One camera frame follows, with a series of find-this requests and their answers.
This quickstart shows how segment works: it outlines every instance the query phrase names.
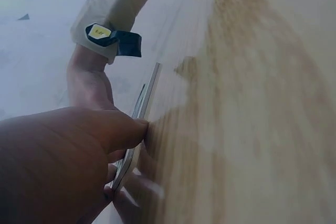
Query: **skin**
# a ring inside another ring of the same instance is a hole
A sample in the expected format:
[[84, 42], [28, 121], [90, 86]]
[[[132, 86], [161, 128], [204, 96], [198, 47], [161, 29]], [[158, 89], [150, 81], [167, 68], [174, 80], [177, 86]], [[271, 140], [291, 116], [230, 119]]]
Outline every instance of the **skin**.
[[110, 163], [144, 139], [148, 122], [114, 106], [106, 64], [77, 45], [73, 107], [0, 122], [0, 223], [91, 223], [112, 201]]

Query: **finger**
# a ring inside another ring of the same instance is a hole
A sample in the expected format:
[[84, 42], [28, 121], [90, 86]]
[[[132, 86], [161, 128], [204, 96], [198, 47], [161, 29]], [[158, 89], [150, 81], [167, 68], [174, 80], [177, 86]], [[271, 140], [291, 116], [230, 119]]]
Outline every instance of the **finger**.
[[117, 110], [90, 111], [81, 121], [82, 129], [100, 142], [106, 154], [136, 147], [148, 128], [147, 121], [134, 120]]
[[113, 191], [109, 187], [105, 187], [98, 202], [78, 221], [77, 224], [91, 224], [97, 216], [112, 202]]
[[140, 208], [148, 207], [148, 202], [150, 202], [151, 205], [156, 205], [156, 202], [159, 202], [160, 195], [155, 191], [153, 185], [154, 184], [148, 179], [134, 173], [130, 174], [124, 183], [126, 191]]
[[106, 154], [136, 147], [145, 137], [148, 122], [134, 120], [119, 110], [63, 108], [36, 114], [59, 133], [87, 136], [98, 141]]
[[139, 161], [138, 161], [139, 171], [146, 176], [149, 180], [155, 182], [157, 173], [159, 172], [156, 161], [149, 156], [144, 145], [141, 146]]
[[117, 167], [112, 164], [109, 164], [107, 170], [106, 184], [112, 182], [116, 174], [117, 174]]
[[141, 222], [141, 209], [132, 203], [125, 192], [119, 191], [116, 193], [113, 204], [124, 224]]
[[115, 163], [118, 160], [121, 160], [125, 157], [126, 150], [114, 151], [107, 155], [107, 160], [109, 164]]

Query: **label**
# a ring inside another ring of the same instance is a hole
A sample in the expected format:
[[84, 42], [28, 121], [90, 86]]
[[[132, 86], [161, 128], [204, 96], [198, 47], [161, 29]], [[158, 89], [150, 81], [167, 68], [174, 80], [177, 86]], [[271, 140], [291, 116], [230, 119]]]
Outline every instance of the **label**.
[[94, 24], [91, 28], [91, 31], [89, 32], [89, 36], [94, 39], [102, 39], [107, 38], [111, 35], [111, 30], [100, 26], [98, 24]]

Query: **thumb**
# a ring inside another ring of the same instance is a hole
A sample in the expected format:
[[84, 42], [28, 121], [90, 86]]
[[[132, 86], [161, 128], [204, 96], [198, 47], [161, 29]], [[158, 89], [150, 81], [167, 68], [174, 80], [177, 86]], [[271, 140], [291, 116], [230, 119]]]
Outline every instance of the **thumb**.
[[119, 110], [70, 107], [32, 116], [61, 135], [94, 139], [106, 154], [136, 147], [148, 127], [146, 120], [135, 120]]
[[114, 111], [90, 111], [86, 119], [88, 134], [95, 136], [105, 153], [136, 147], [146, 136], [148, 122], [133, 119], [125, 113]]

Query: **wood grain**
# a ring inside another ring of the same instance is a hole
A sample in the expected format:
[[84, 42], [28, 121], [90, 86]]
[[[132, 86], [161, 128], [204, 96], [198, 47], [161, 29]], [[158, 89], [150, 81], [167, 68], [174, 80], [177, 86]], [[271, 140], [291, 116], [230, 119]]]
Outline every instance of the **wood grain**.
[[125, 178], [128, 222], [336, 222], [336, 3], [325, 1], [185, 6]]

